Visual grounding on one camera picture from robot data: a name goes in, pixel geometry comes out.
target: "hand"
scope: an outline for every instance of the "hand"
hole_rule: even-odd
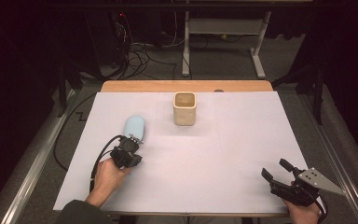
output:
[[[124,177],[130,171],[131,168],[118,169],[112,159],[98,163],[94,189],[87,197],[86,203],[101,207],[113,191],[120,187]]]
[[[282,199],[289,209],[290,218],[293,224],[316,224],[318,223],[320,209],[316,203],[308,207],[297,206]]]

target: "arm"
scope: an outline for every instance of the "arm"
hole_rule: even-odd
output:
[[[98,164],[94,190],[85,202],[71,201],[61,211],[56,224],[110,223],[111,220],[99,209],[109,196],[120,187],[130,168],[118,169],[112,159]]]
[[[286,200],[282,199],[289,209],[290,218],[293,224],[316,224],[319,219],[319,207],[316,203],[311,204],[308,207],[302,207],[294,205]]]

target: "metal frame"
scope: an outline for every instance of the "metal frame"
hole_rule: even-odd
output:
[[[48,155],[54,147],[58,133],[60,132],[62,125],[65,123],[65,120],[67,119],[70,111],[74,107],[74,102],[77,96],[78,94],[75,93],[74,90],[69,92],[67,97],[68,106],[66,111],[56,121],[54,128],[51,131],[51,135],[37,153],[36,158],[34,159],[34,163],[32,164],[27,176],[20,186],[19,191],[17,192],[13,202],[5,214],[4,219],[1,222],[2,224],[16,223],[20,217],[22,209],[27,204],[28,199],[31,197],[32,192],[34,191],[34,187],[36,186],[39,176],[42,174],[43,168],[45,167],[46,161],[48,160]]]
[[[327,134],[324,131],[324,127],[322,125],[319,125],[318,121],[314,118],[313,111],[309,99],[307,98],[307,95],[300,95],[299,98],[300,102],[306,108],[307,113],[309,114],[310,119],[312,120],[312,123],[315,126],[315,129],[317,130],[322,142],[324,143],[324,150],[327,152],[328,158],[332,163],[333,171],[335,172],[342,189],[345,190],[347,200],[351,205],[353,213],[358,219],[358,189],[353,185],[350,176],[346,172],[344,165],[339,159],[336,149],[333,147],[330,140],[328,139]]]
[[[255,71],[260,79],[265,79],[263,66],[261,65],[258,53],[263,43],[264,35],[269,25],[271,12],[266,12],[264,20],[214,20],[214,19],[190,19],[189,12],[186,12],[185,22],[185,46],[182,61],[182,76],[190,75],[190,34],[227,34],[227,35],[258,35],[255,48],[250,53],[255,65]]]
[[[47,10],[63,10],[63,11],[89,11],[89,10],[126,10],[126,11],[244,11],[245,9],[260,10],[306,10],[318,11],[327,9],[340,9],[345,7],[344,3],[313,3],[313,2],[281,2],[281,1],[265,1],[265,2],[220,2],[220,3],[169,3],[169,4],[46,4]]]

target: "metal rail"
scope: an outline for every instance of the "metal rail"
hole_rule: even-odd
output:
[[[54,128],[52,129],[50,137],[40,148],[39,152],[34,159],[27,176],[22,182],[19,191],[16,194],[11,206],[8,208],[7,213],[5,214],[2,224],[16,223],[18,218],[21,215],[21,212],[25,205],[28,202],[28,199],[31,197],[34,187],[39,179],[39,176],[42,174],[43,168],[45,167],[46,161],[50,151],[54,147],[55,140],[57,139],[58,133],[62,128],[65,120],[68,119],[70,111],[74,107],[74,102],[78,94],[75,91],[71,90],[68,94],[68,107],[67,110],[62,114],[62,116],[56,121]]]
[[[90,10],[125,10],[125,11],[244,11],[251,10],[327,10],[344,8],[343,3],[318,3],[313,2],[240,2],[240,3],[174,3],[174,4],[45,4],[48,10],[64,10],[64,11],[90,11]]]
[[[321,137],[322,142],[324,143],[325,151],[327,152],[327,155],[329,156],[329,159],[333,166],[333,171],[337,176],[339,184],[347,192],[347,200],[358,219],[358,189],[353,185],[353,182],[351,181],[349,174],[347,173],[344,165],[339,159],[336,150],[328,139],[327,134],[324,131],[324,127],[322,125],[319,125],[316,119],[313,117],[312,108],[307,96],[300,95],[299,98],[303,106],[306,108],[307,113],[309,114],[313,125],[315,126],[319,136]]]

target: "sleeve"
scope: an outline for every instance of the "sleeve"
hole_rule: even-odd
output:
[[[55,224],[112,224],[99,208],[85,202],[73,200],[60,212]]]

